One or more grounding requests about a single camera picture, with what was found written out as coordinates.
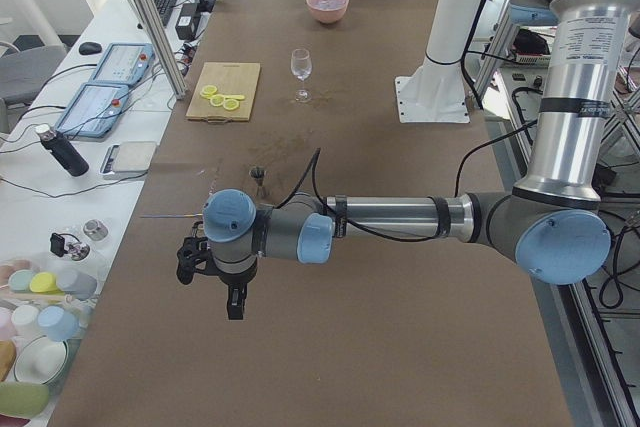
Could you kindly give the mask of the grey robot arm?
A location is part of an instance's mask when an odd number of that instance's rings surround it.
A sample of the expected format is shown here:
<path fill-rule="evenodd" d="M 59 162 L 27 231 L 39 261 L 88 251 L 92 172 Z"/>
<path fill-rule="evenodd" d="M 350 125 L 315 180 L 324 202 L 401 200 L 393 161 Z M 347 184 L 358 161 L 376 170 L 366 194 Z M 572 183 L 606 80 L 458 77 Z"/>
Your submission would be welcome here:
<path fill-rule="evenodd" d="M 593 188 L 623 42 L 639 0 L 523 0 L 557 20 L 526 175 L 508 193 L 451 198 L 322 197 L 294 192 L 259 206 L 225 189 L 184 240 L 177 277 L 216 276 L 243 293 L 260 257 L 327 261 L 349 228 L 406 243 L 455 237 L 489 246 L 543 282 L 567 285 L 605 262 L 611 236 Z"/>

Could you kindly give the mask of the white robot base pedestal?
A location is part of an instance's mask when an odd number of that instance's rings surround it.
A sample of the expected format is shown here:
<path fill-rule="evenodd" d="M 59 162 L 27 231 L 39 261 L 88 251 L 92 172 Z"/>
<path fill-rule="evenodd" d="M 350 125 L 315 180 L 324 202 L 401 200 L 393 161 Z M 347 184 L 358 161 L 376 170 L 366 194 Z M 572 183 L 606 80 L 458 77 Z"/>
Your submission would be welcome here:
<path fill-rule="evenodd" d="M 398 77 L 402 123 L 467 123 L 462 60 L 482 0 L 438 0 L 422 65 Z"/>

